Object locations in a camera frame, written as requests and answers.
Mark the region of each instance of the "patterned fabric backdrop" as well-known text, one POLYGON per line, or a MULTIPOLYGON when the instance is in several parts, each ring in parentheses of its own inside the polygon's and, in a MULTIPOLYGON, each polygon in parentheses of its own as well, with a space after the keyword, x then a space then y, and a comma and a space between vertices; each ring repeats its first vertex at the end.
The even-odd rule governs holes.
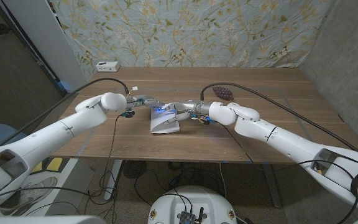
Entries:
POLYGON ((296 67, 334 0, 53 0, 87 79, 137 67, 296 67))

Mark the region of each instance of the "small white box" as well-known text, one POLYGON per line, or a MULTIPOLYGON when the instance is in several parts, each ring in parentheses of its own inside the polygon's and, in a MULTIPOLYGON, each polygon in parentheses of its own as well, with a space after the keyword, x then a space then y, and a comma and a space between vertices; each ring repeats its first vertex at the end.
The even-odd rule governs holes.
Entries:
POLYGON ((118 62, 99 62, 96 65, 98 72, 116 72, 119 69, 118 62))

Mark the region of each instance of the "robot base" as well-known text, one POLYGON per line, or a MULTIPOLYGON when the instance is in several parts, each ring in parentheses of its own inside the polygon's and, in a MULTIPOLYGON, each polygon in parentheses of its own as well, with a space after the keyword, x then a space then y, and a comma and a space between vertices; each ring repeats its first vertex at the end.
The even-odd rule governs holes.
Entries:
POLYGON ((187 197, 192 206, 190 212, 190 203, 183 198, 188 213, 185 213, 185 205, 181 198, 176 195, 166 195, 158 198, 152 205, 148 224, 195 224, 199 223, 200 210, 203 208, 202 224, 236 224, 236 214, 233 206, 221 195, 206 187, 200 186, 183 186, 176 189, 177 192, 187 197))

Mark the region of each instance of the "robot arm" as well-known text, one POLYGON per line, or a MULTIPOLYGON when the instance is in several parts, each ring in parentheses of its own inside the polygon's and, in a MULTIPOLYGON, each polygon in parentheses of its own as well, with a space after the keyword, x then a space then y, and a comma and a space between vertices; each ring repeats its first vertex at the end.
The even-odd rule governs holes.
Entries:
POLYGON ((185 111, 182 114, 198 116, 208 114, 210 119, 223 125, 236 122, 234 130, 240 135, 263 141, 296 163, 311 161, 301 164, 302 168, 332 194, 351 205, 355 202, 358 180, 354 182, 345 171, 333 163, 343 167, 351 176, 356 177, 358 176, 358 152, 304 139, 261 119, 256 110, 240 106, 237 103, 223 106, 218 102, 187 101, 170 105, 168 110, 173 108, 185 111))
MULTIPOLYGON (((105 93, 87 99, 75 108, 76 113, 61 119, 14 143, 0 146, 0 194, 18 189, 34 167, 84 131, 107 120, 108 111, 133 116, 135 106, 160 106, 152 96, 125 97, 105 93)), ((11 194, 0 196, 0 204, 11 194)))

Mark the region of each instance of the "black cable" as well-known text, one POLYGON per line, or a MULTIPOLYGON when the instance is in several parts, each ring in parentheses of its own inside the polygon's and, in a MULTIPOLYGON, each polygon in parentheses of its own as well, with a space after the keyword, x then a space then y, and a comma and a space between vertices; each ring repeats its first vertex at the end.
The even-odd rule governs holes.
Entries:
POLYGON ((60 105, 60 103, 63 103, 65 100, 67 100, 69 97, 71 97, 72 95, 74 95, 75 93, 78 93, 80 90, 86 88, 87 86, 90 86, 96 82, 99 81, 103 81, 103 80, 112 80, 115 82, 118 82, 120 84, 122 84, 124 86, 124 90, 125 90, 125 94, 129 94, 128 91, 128 87, 120 80, 115 79, 115 78, 99 78, 97 80, 93 80, 92 82, 89 82, 81 87, 79 87, 78 89, 74 90, 73 92, 67 94, 63 99, 61 99, 59 102, 55 103, 53 106, 51 106, 47 111, 43 112, 41 115, 39 115, 38 117, 34 118, 32 121, 30 121, 29 123, 27 123, 25 126, 23 126, 22 128, 20 128, 19 130, 17 130, 15 133, 11 134, 8 138, 6 138, 5 140, 3 140, 2 142, 0 142, 0 146, 3 146, 5 143, 7 143, 8 141, 10 141, 12 138, 14 138, 15 136, 17 136, 19 133, 21 133, 23 130, 25 130, 26 128, 28 128, 31 124, 35 123, 38 119, 44 117, 46 114, 48 114, 49 112, 51 112, 53 109, 55 109, 58 105, 60 105))
POLYGON ((34 209, 33 211, 27 213, 26 216, 30 215, 31 213, 33 213, 33 212, 35 212, 35 211, 37 211, 37 210, 39 210, 39 209, 41 209, 41 208, 45 208, 46 206, 53 205, 53 204, 56 204, 56 203, 67 203, 67 204, 73 206, 73 207, 75 208, 76 212, 78 212, 78 214, 81 214, 81 212, 79 211, 79 209, 78 209, 77 207, 75 207, 75 205, 73 205, 73 204, 70 203, 70 202, 52 202, 52 203, 49 203, 49 204, 46 204, 46 205, 42 205, 41 207, 34 209))
POLYGON ((181 196, 179 196, 179 197, 180 197, 181 201, 183 202, 183 204, 185 205, 185 212, 187 212, 187 207, 186 207, 186 203, 185 203, 184 199, 181 196))
POLYGON ((239 141, 237 141, 237 139, 231 134, 231 132, 228 130, 228 128, 227 127, 225 127, 225 125, 223 125, 223 124, 221 124, 221 123, 219 123, 221 126, 223 126, 224 127, 224 129, 226 129, 226 131, 230 134, 230 136, 235 140, 235 142, 240 146, 240 148, 244 151, 244 153, 248 156, 248 158, 249 158, 249 160, 251 161, 251 163, 253 164, 253 165, 255 165, 255 167, 258 169, 258 170, 261 170, 261 171, 263 171, 263 169, 262 168, 260 168, 256 163, 254 163, 254 161, 251 159, 251 157, 248 155, 248 153, 247 153, 247 151, 241 146, 241 144, 239 143, 239 141))
MULTIPOLYGON (((297 163, 295 166, 298 166, 298 165, 301 165, 301 164, 305 164, 305 163, 308 163, 308 162, 327 162, 327 163, 330 163, 334 166, 337 166, 338 168, 340 168, 341 170, 343 170, 347 175, 349 175, 349 177, 353 180, 354 177, 352 176, 351 173, 349 173, 349 171, 347 171, 345 168, 341 167, 340 165, 334 163, 334 162, 331 162, 331 161, 325 161, 325 160, 322 160, 322 159, 312 159, 312 160, 309 160, 309 161, 303 161, 303 162, 299 162, 297 163)), ((351 208, 351 210, 346 214, 346 216, 338 222, 338 224, 342 224, 344 223, 349 217, 350 215, 352 215, 353 211, 356 209, 357 207, 357 203, 358 203, 358 188, 356 188, 356 199, 354 200, 354 203, 353 203, 353 206, 351 208)))
POLYGON ((150 204, 148 201, 146 201, 146 199, 144 199, 142 196, 140 196, 140 193, 137 191, 137 189, 136 189, 136 183, 137 183, 137 180, 138 180, 138 179, 139 179, 139 177, 136 178, 136 180, 135 180, 135 185, 134 185, 135 192, 136 192, 137 196, 138 196, 140 199, 142 199, 142 201, 146 202, 147 205, 152 206, 152 204, 150 204))
POLYGON ((257 95, 257 96, 259 96, 259 97, 261 97, 261 98, 263 98, 263 99, 265 99, 265 100, 271 102, 271 103, 273 103, 274 105, 280 107, 281 109, 283 109, 283 110, 285 110, 285 111, 287 111, 287 112, 289 112, 289 113, 291 113, 291 114, 297 116, 298 118, 302 119, 303 121, 306 121, 307 123, 313 125, 314 127, 316 127, 316 128, 318 128, 318 129, 324 131, 325 133, 329 134, 330 136, 336 138, 338 141, 340 141, 340 142, 342 142, 343 144, 345 144, 347 147, 349 147, 349 148, 351 148, 352 150, 355 150, 355 151, 358 152, 358 149, 357 149, 356 147, 354 147, 352 144, 350 144, 349 142, 347 142, 345 139, 343 139, 343 138, 339 137, 338 135, 334 134, 333 132, 331 132, 331 131, 327 130, 326 128, 323 128, 322 126, 320 126, 320 125, 314 123, 313 121, 311 121, 311 120, 309 120, 308 118, 306 118, 306 117, 304 117, 304 116, 298 114, 297 112, 291 110, 290 108, 287 108, 287 107, 281 105, 280 103, 277 103, 276 101, 270 99, 269 97, 267 97, 267 96, 265 96, 265 95, 262 95, 262 94, 258 93, 257 91, 251 90, 250 88, 244 87, 244 86, 242 86, 242 85, 238 85, 238 84, 235 84, 235 83, 226 83, 226 82, 210 84, 210 85, 204 87, 203 90, 201 91, 200 100, 201 100, 201 101, 204 101, 204 91, 205 91, 207 88, 209 88, 209 87, 211 87, 211 86, 216 86, 216 85, 231 85, 231 86, 235 86, 235 87, 241 88, 241 89, 243 89, 243 90, 246 90, 246 91, 248 91, 248 92, 251 92, 251 93, 253 93, 253 94, 255 94, 255 95, 257 95))
POLYGON ((216 185, 218 186, 218 190, 219 190, 219 194, 221 194, 222 196, 224 195, 224 187, 223 187, 223 181, 221 179, 221 177, 219 175, 217 175, 217 173, 209 171, 209 170, 205 170, 205 169, 199 169, 199 168, 195 168, 195 167, 188 167, 184 170, 182 170, 186 172, 204 172, 209 178, 215 180, 216 185))
MULTIPOLYGON (((112 192, 113 190, 115 190, 114 194, 115 195, 111 195, 110 197, 113 198, 112 201, 114 201, 113 203, 115 203, 115 199, 116 199, 116 196, 117 196, 117 181, 116 179, 114 178, 114 175, 112 174, 111 171, 107 171, 107 168, 109 166, 109 163, 110 163, 110 158, 111 158, 111 153, 112 153, 112 147, 114 145, 114 140, 116 138, 116 130, 117 130, 117 121, 118 121, 118 118, 120 118, 121 115, 117 116, 115 122, 114 122, 114 131, 113 131, 113 134, 112 134, 112 141, 111 141, 111 148, 110 148, 110 153, 109 153, 109 158, 108 158, 108 161, 106 163, 106 165, 104 166, 104 174, 101 176, 101 178, 99 179, 99 187, 100 187, 100 190, 97 190, 95 192, 92 193, 92 195, 96 194, 99 192, 99 194, 97 195, 94 195, 95 197, 99 197, 103 192, 106 192, 107 189, 111 189, 112 192), (114 181, 114 188, 111 188, 111 187, 104 187, 104 183, 105 183, 105 178, 106 178, 106 174, 110 174, 111 175, 111 178, 113 179, 114 181)), ((84 208, 84 215, 86 214, 86 208, 88 206, 88 203, 89 201, 92 201, 92 203, 94 203, 95 205, 105 205, 111 201, 108 201, 108 202, 104 202, 104 203, 97 203, 95 202, 94 200, 92 200, 91 197, 88 197, 86 203, 85 203, 85 208, 84 208)))
POLYGON ((0 196, 6 195, 6 194, 9 194, 9 193, 12 193, 12 192, 20 192, 20 191, 23 191, 23 190, 41 190, 41 189, 68 190, 68 191, 76 192, 76 193, 83 194, 83 195, 86 195, 86 196, 89 196, 89 197, 95 197, 95 196, 92 196, 91 194, 87 194, 85 192, 81 192, 81 191, 75 190, 75 189, 68 189, 66 187, 26 187, 26 188, 23 188, 23 189, 15 189, 15 190, 10 190, 10 191, 1 193, 0 196))
MULTIPOLYGON (((158 180, 157 174, 155 173, 154 170, 146 170, 143 174, 145 174, 146 172, 153 172, 154 175, 155 175, 155 178, 157 179, 157 182, 158 182, 159 186, 160 186, 164 191, 168 191, 167 189, 165 189, 165 187, 162 187, 160 181, 158 180)), ((142 201, 144 201, 147 205, 152 206, 152 204, 150 204, 148 201, 146 201, 146 199, 143 198, 143 197, 140 195, 140 193, 137 191, 136 183, 137 183, 137 180, 138 180, 139 178, 140 178, 140 177, 136 178, 136 180, 135 180, 135 184, 134 184, 135 192, 136 192, 137 196, 138 196, 140 199, 142 199, 142 201)))
POLYGON ((159 196, 158 198, 163 197, 163 196, 166 196, 166 195, 174 195, 174 196, 184 197, 184 198, 185 198, 187 201, 189 201, 189 203, 190 203, 190 214, 193 213, 193 205, 191 204, 191 202, 190 202, 190 200, 189 200, 188 198, 186 198, 185 196, 180 195, 180 194, 171 194, 171 193, 163 194, 163 195, 159 196))

